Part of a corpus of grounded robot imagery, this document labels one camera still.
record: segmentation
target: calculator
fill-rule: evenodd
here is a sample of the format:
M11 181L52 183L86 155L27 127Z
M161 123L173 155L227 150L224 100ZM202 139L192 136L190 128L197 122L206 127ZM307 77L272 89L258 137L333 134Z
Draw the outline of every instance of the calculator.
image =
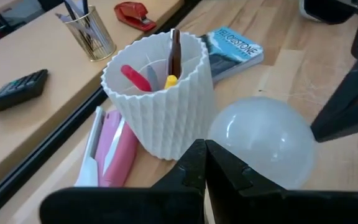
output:
M48 70L42 69L2 86L0 89L0 111L40 96L47 77Z

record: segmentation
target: pen holder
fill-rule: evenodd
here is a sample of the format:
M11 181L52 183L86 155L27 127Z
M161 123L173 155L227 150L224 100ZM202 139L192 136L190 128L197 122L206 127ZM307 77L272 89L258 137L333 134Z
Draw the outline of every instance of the pen holder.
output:
M181 33L181 76L167 90L144 92L120 71L130 65L147 78L153 67L159 87L167 78L170 34L144 37L118 52L103 70L102 86L144 148L160 159L178 160L195 139L207 137L215 115L214 91L205 43Z
M116 50L94 6L89 6L87 15L65 24L91 62L103 60Z

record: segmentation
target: frosted glass globe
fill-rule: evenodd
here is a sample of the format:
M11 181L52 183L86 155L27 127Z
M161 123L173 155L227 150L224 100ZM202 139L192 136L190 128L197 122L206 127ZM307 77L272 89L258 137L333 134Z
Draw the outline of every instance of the frosted glass globe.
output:
M293 108L271 98L231 104L213 121L208 139L286 189L300 188L314 165L310 126Z

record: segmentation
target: textured white cup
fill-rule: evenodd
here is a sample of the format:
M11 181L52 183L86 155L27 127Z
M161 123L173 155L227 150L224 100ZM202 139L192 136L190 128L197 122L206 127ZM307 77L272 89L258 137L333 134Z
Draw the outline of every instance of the textured white cup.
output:
M101 84L110 100L145 149L160 159L178 160L195 139L206 138L216 112L208 50L195 35L181 33L180 40L182 74L167 90L140 91L120 69L128 64L147 78L145 67L151 65L163 86L167 74L161 61L169 55L169 33L128 45L111 59L102 75Z

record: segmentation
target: book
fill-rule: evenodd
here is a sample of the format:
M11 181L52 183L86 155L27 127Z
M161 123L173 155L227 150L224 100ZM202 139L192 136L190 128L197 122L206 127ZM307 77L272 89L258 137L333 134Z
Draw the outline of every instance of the book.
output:
M263 47L228 27L202 35L209 52L213 82L239 73L264 59Z

